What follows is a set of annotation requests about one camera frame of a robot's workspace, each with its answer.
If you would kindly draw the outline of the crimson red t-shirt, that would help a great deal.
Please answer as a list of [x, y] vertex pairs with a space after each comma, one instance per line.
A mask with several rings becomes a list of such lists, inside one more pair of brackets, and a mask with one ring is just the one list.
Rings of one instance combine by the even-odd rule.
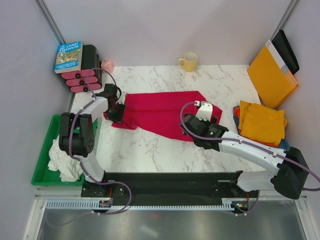
[[122, 123], [114, 122], [111, 126], [126, 130], [141, 128], [172, 140], [192, 142], [180, 127], [180, 111], [194, 101], [205, 102], [206, 98], [199, 91], [128, 93]]

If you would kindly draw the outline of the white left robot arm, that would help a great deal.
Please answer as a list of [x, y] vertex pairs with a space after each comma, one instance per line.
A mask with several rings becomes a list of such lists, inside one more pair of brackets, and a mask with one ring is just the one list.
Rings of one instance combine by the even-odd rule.
[[64, 112], [60, 116], [59, 148], [77, 161], [92, 182], [92, 191], [99, 197], [106, 196], [110, 185], [104, 181], [105, 171], [94, 154], [94, 121], [106, 115], [106, 119], [121, 124], [125, 112], [125, 97], [121, 89], [112, 83], [104, 85], [100, 93], [94, 93], [91, 100], [77, 112]]

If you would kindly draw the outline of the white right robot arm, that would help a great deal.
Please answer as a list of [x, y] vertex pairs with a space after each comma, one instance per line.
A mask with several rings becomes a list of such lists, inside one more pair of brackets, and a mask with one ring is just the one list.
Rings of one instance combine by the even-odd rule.
[[290, 147], [285, 150], [255, 143], [216, 123], [199, 120], [186, 114], [180, 126], [197, 147], [231, 154], [263, 168], [262, 171], [237, 171], [229, 184], [235, 197], [245, 192], [275, 189], [286, 198], [300, 198], [308, 177], [308, 165], [302, 152]]

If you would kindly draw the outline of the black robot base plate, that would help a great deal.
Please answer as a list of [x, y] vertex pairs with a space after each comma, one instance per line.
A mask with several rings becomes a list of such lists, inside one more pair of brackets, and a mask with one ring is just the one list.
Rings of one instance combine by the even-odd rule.
[[103, 182], [85, 181], [83, 198], [111, 197], [115, 206], [136, 207], [220, 206], [222, 199], [253, 199], [236, 185], [236, 172], [120, 173], [108, 172]]

